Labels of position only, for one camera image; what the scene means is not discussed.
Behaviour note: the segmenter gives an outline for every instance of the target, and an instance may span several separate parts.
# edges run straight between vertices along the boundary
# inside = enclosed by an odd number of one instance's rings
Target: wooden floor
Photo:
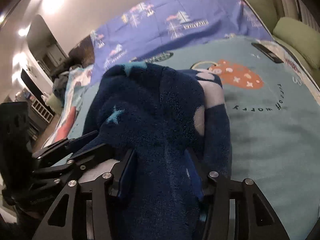
[[[60,119],[60,115],[56,114],[51,123],[48,125],[47,129],[39,136],[39,138],[36,140],[35,145],[32,147],[32,152],[36,152],[41,149],[45,141],[49,138],[50,135],[54,132],[54,129],[56,128],[58,122]]]

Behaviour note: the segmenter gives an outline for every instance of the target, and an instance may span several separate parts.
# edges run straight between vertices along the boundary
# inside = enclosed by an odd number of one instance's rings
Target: navy blue fleece cloth
[[[193,148],[212,170],[230,175],[219,77],[140,62],[116,65],[103,75],[89,109],[83,134],[93,130],[99,135],[81,151],[107,143],[138,153],[130,203],[116,212],[119,238],[191,240],[199,208],[184,150]]]

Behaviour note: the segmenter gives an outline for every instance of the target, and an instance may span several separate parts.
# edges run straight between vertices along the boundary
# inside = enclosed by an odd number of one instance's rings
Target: sofa
[[[275,41],[294,55],[320,86],[320,33],[292,17],[283,17],[281,0],[246,1]]]

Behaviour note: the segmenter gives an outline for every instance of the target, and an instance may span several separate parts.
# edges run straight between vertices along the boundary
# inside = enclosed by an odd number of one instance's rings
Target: green pillow
[[[60,99],[58,99],[54,93],[51,93],[51,95],[49,96],[49,98],[47,99],[46,103],[47,106],[50,106],[52,108],[52,110],[54,112],[56,112],[57,114],[62,113],[62,103],[60,101]]]
[[[278,17],[272,0],[247,0],[270,32],[275,28]]]
[[[294,47],[313,68],[320,67],[320,33],[295,19],[281,18],[274,36]]]

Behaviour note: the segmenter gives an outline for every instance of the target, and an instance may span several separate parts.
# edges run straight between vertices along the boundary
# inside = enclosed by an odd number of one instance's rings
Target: light blue star print
[[[117,110],[116,106],[113,107],[113,113],[108,117],[107,123],[114,122],[115,124],[118,124],[118,116],[124,112],[124,110]]]
[[[122,64],[122,65],[124,66],[124,72],[127,77],[130,76],[130,72],[133,67],[142,68],[142,69],[147,68],[147,64],[144,61],[142,61],[142,62],[129,62],[129,63]]]

